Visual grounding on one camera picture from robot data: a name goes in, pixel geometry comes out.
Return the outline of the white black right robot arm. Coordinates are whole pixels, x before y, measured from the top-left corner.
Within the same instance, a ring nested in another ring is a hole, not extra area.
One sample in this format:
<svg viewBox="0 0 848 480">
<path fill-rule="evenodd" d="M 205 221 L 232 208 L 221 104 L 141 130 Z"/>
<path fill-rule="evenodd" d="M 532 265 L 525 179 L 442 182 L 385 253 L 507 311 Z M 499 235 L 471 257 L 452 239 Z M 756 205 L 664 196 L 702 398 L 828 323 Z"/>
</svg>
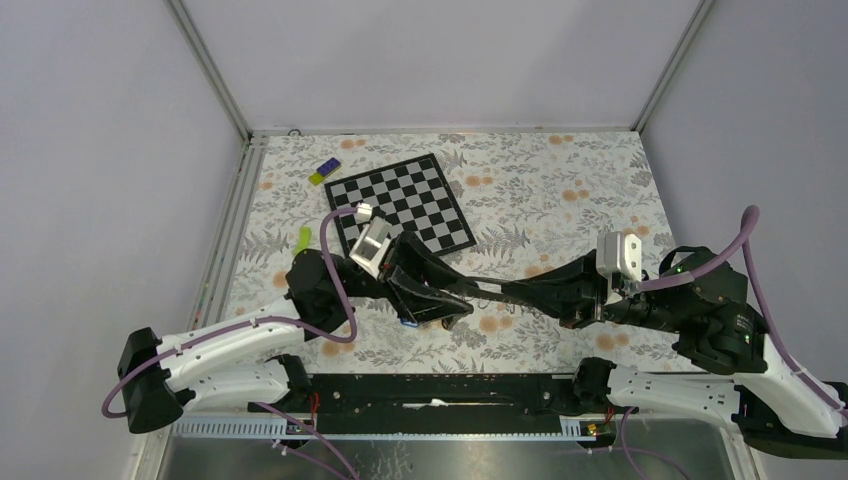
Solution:
<svg viewBox="0 0 848 480">
<path fill-rule="evenodd" d="M 665 381 L 598 358 L 581 361 L 573 396 L 583 410 L 605 405 L 667 410 L 725 427 L 760 452 L 790 459 L 847 456 L 847 387 L 805 382 L 785 360 L 761 309 L 747 300 L 748 277 L 705 247 L 685 247 L 647 279 L 599 270 L 596 252 L 502 287 L 510 299 L 568 329 L 599 322 L 676 335 L 673 351 L 713 375 L 701 384 Z"/>
</svg>

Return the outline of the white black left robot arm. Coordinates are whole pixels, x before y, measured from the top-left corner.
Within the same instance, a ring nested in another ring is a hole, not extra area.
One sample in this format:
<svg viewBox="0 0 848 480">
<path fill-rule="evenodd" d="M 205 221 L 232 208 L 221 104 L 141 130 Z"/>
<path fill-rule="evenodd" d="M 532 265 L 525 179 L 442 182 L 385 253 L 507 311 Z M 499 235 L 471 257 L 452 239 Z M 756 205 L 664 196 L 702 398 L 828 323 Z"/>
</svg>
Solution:
<svg viewBox="0 0 848 480">
<path fill-rule="evenodd" d="M 276 402 L 299 410 L 311 387 L 283 350 L 316 339 L 353 342 L 352 299 L 385 299 L 411 324 L 451 324 L 472 313 L 464 299 L 477 285 L 409 232 L 381 242 L 364 238 L 347 256 L 306 249 L 293 259 L 287 292 L 252 312 L 181 334 L 132 332 L 101 413 L 142 434 L 192 410 Z"/>
</svg>

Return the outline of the black grey chessboard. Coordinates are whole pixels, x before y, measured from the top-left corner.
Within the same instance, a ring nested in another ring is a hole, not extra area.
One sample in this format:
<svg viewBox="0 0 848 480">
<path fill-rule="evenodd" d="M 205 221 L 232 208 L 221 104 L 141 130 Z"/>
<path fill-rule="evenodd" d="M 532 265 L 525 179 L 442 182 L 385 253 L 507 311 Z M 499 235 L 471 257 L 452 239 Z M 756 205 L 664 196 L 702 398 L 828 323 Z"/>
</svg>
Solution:
<svg viewBox="0 0 848 480">
<path fill-rule="evenodd" d="M 333 210 L 366 203 L 391 225 L 392 238 L 413 232 L 435 255 L 477 244 L 432 153 L 332 181 L 325 192 Z"/>
</svg>

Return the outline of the floral table mat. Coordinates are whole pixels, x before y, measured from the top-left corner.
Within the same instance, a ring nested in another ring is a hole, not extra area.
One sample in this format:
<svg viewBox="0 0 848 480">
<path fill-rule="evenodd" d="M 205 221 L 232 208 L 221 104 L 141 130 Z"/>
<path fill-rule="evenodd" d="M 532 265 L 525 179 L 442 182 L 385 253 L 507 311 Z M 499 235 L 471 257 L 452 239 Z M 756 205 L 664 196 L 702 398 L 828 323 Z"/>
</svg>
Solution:
<svg viewBox="0 0 848 480">
<path fill-rule="evenodd" d="M 275 136 L 263 163 L 224 315 L 233 318 L 282 296 L 302 227 L 329 211 L 315 168 L 340 161 L 337 178 L 433 154 L 470 225 L 475 244 L 449 254 L 456 270 L 488 279 L 550 271 L 595 246 L 608 231 L 638 236 L 655 273 L 675 241 L 639 136 L 611 133 L 491 133 Z M 604 323 L 581 330 L 525 308 L 477 302 L 453 328 L 407 327 L 383 300 L 354 301 L 357 338 L 292 348 L 311 372 L 569 372 L 586 357 L 652 372 L 687 372 L 674 336 Z"/>
</svg>

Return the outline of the green arch toy block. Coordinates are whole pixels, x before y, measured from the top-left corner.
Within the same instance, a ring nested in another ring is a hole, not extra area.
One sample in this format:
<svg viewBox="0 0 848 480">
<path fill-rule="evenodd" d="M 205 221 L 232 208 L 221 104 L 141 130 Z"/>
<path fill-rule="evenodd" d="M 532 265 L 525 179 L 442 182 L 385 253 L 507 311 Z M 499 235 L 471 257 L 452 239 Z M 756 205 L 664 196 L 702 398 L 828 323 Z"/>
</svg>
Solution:
<svg viewBox="0 0 848 480">
<path fill-rule="evenodd" d="M 297 256 L 302 251 L 306 250 L 310 246 L 312 237 L 312 229 L 308 226 L 302 226 L 299 229 L 297 242 L 293 249 L 293 255 Z"/>
</svg>

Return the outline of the purple yellow toy brick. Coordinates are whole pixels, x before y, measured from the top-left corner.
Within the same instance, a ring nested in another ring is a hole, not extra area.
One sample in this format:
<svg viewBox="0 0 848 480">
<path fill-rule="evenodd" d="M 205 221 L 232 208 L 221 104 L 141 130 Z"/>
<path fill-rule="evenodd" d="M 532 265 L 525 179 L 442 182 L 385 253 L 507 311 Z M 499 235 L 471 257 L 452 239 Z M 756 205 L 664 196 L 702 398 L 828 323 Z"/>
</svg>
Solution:
<svg viewBox="0 0 848 480">
<path fill-rule="evenodd" d="M 319 165 L 315 172 L 309 177 L 309 181 L 313 185 L 319 185 L 324 182 L 332 173 L 338 170 L 341 166 L 341 162 L 335 158 L 331 157 L 329 160 L 325 161 L 321 165 Z"/>
</svg>

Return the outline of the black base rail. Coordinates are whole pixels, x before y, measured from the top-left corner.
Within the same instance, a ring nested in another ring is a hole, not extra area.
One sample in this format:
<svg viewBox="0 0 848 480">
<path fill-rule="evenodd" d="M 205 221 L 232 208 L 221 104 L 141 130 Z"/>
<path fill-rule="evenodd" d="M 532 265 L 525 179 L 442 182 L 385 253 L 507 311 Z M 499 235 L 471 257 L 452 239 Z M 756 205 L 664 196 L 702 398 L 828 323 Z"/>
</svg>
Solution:
<svg viewBox="0 0 848 480">
<path fill-rule="evenodd" d="M 314 374 L 273 408 L 329 434 L 555 434 L 563 417 L 604 417 L 601 403 L 553 374 Z"/>
</svg>

